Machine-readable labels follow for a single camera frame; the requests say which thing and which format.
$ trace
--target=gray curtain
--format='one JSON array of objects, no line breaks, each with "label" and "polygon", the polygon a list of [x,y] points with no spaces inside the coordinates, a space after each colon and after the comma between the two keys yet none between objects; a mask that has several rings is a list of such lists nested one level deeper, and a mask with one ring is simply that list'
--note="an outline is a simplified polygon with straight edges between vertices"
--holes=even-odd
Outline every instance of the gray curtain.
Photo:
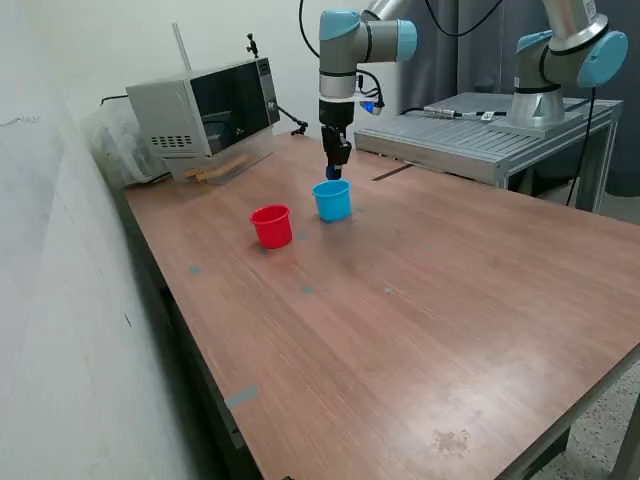
[{"label": "gray curtain", "polygon": [[[442,27],[450,32],[475,24],[496,0],[431,0]],[[607,191],[613,195],[640,196],[640,129],[633,112],[640,109],[640,94],[633,75],[640,75],[640,42],[634,23],[640,13],[635,2],[600,0],[598,11],[609,17],[612,29],[625,32],[630,48],[618,75],[599,88],[598,98],[624,100],[624,113],[612,158]],[[442,100],[460,92],[512,93],[514,52],[518,39],[548,29],[542,0],[505,0],[473,33],[460,39],[436,30],[423,0],[413,2],[408,18],[418,29],[420,44],[414,58],[402,65],[400,104],[408,108]],[[565,96],[586,98],[589,92],[565,88]],[[539,167],[543,176],[571,176],[575,172],[578,146],[548,159]]]}]

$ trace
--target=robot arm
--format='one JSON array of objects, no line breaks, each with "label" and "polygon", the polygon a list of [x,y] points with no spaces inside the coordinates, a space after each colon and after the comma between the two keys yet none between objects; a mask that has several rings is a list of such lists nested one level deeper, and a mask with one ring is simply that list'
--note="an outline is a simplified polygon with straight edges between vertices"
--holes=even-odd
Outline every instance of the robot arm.
[{"label": "robot arm", "polygon": [[510,125],[544,128],[565,119],[563,85],[595,88],[618,72],[627,36],[609,29],[594,0],[543,0],[551,30],[526,35],[516,49]]},{"label": "robot arm", "polygon": [[[346,129],[353,122],[359,63],[408,60],[417,46],[413,23],[382,20],[395,15],[394,4],[407,0],[376,0],[362,15],[328,10],[320,18],[320,123],[327,154],[327,178],[336,180],[349,160]],[[384,106],[379,93],[374,107]]]},{"label": "robot arm", "polygon": [[[373,0],[358,15],[325,11],[320,19],[320,123],[327,178],[341,177],[351,144],[358,63],[403,61],[417,46],[415,26],[391,20],[412,0]],[[624,33],[609,31],[595,0],[542,0],[551,30],[522,37],[516,51],[512,124],[540,126],[564,119],[562,84],[597,87],[620,69],[627,54]],[[375,107],[384,106],[380,99]]]}]

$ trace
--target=table leg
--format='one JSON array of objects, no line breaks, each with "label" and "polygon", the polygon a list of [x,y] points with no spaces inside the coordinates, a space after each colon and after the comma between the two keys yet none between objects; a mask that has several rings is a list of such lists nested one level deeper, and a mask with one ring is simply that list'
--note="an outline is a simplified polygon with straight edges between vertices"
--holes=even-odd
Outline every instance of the table leg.
[{"label": "table leg", "polygon": [[640,478],[640,397],[631,414],[627,433],[622,441],[616,466],[609,480],[638,480]]},{"label": "table leg", "polygon": [[558,437],[558,439],[551,444],[549,448],[547,448],[542,455],[535,460],[527,470],[525,470],[521,480],[529,480],[536,473],[546,467],[551,461],[556,458],[558,455],[564,453],[567,450],[567,445],[569,443],[569,435],[571,433],[571,429],[568,428],[565,432]]},{"label": "table leg", "polygon": [[598,213],[609,175],[618,122],[589,136],[576,197],[576,208]]},{"label": "table leg", "polygon": [[500,178],[496,180],[494,185],[496,188],[502,188],[503,190],[509,189],[509,177],[507,175],[502,175]]}]

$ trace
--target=wooden table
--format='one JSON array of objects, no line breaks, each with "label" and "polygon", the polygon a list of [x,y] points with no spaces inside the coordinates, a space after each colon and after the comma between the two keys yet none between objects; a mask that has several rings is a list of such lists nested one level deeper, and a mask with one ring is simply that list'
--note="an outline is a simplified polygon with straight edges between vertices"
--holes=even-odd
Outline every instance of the wooden table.
[{"label": "wooden table", "polygon": [[518,475],[638,358],[637,226],[359,152],[325,224],[320,144],[277,141],[225,186],[127,193],[266,479]]}]

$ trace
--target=microwave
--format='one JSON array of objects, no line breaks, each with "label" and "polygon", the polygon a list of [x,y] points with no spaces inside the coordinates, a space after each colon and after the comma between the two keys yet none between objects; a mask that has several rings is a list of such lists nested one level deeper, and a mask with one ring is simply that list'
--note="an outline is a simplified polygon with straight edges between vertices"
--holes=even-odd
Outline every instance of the microwave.
[{"label": "microwave", "polygon": [[224,183],[273,151],[280,120],[268,58],[127,88],[152,155],[177,181]]}]

